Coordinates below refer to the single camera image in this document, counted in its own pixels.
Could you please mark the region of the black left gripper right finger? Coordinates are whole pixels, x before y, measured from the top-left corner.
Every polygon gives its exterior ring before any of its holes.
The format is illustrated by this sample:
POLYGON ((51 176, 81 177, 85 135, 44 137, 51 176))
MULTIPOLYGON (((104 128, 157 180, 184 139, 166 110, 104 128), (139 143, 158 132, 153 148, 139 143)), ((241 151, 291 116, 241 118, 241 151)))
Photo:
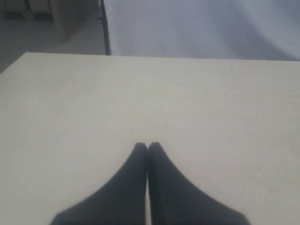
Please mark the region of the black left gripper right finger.
POLYGON ((154 225, 248 225, 238 211, 192 184, 169 159, 161 144, 148 147, 148 187, 154 225))

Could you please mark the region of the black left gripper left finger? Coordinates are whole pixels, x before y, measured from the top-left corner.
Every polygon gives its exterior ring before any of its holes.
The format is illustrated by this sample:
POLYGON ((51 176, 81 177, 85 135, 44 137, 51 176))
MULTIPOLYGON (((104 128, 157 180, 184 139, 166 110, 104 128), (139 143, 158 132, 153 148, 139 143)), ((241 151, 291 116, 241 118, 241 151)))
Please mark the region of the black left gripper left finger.
POLYGON ((60 212, 53 225, 143 225, 147 147, 135 144, 116 174, 99 190, 60 212))

